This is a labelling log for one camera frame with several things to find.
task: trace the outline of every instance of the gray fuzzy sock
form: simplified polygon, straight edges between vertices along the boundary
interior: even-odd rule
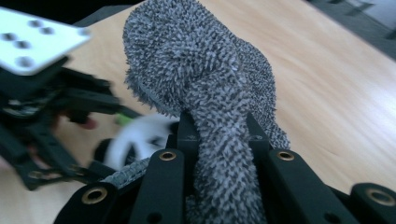
[[[123,40],[134,96],[167,115],[189,111],[200,134],[188,221],[264,223],[248,112],[273,147],[290,148],[265,57],[195,0],[148,0],[127,19]]]

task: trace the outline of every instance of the wooden surface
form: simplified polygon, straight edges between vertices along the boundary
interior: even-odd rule
[[[277,121],[291,147],[328,185],[349,192],[374,182],[396,190],[396,63],[305,1],[202,0],[273,66]],[[123,84],[127,65],[121,33],[131,9],[92,27],[93,40],[68,65],[114,83],[123,102],[151,111]],[[119,129],[113,117],[81,130],[64,121],[57,136],[82,164],[100,139]],[[0,171],[0,223],[51,223],[82,185],[62,183],[29,192],[9,169]]]

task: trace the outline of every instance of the mounting hole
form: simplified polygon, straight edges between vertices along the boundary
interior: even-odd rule
[[[294,160],[294,155],[289,153],[289,152],[287,152],[287,151],[280,151],[276,155],[282,161],[292,161],[292,160]]]
[[[367,189],[366,194],[371,200],[375,201],[376,203],[385,206],[396,205],[395,199],[380,189]]]
[[[55,30],[51,27],[43,27],[40,28],[40,33],[43,35],[53,35],[55,33]]]
[[[95,204],[101,202],[107,196],[107,189],[95,187],[85,191],[82,195],[82,202],[85,204]]]
[[[29,57],[19,57],[16,59],[16,63],[20,67],[31,67],[33,66],[33,60]]]
[[[29,42],[24,41],[24,40],[15,41],[14,45],[18,49],[29,49],[30,48]]]
[[[155,212],[148,214],[148,223],[159,223],[161,222],[161,220],[163,220],[163,216],[161,215],[161,213]]]
[[[163,161],[171,161],[171,160],[174,160],[175,157],[176,157],[176,153],[170,152],[170,151],[165,151],[165,152],[161,153],[161,155],[160,155],[160,159]]]
[[[1,36],[2,36],[2,39],[6,40],[6,41],[13,41],[13,40],[17,39],[17,36],[12,33],[1,34]]]
[[[329,223],[341,223],[341,219],[332,212],[325,213],[323,217]]]
[[[87,29],[87,28],[81,28],[81,29],[78,29],[78,34],[79,34],[79,35],[90,35],[91,32],[90,32],[90,30]]]
[[[43,25],[43,22],[39,20],[34,20],[34,21],[28,21],[28,24],[32,27],[41,27]]]

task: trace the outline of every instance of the gray floor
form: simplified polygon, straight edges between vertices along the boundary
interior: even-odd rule
[[[363,12],[356,11],[346,1],[331,4],[329,1],[312,0],[310,3],[396,61],[396,38],[387,39],[392,32],[388,27]]]

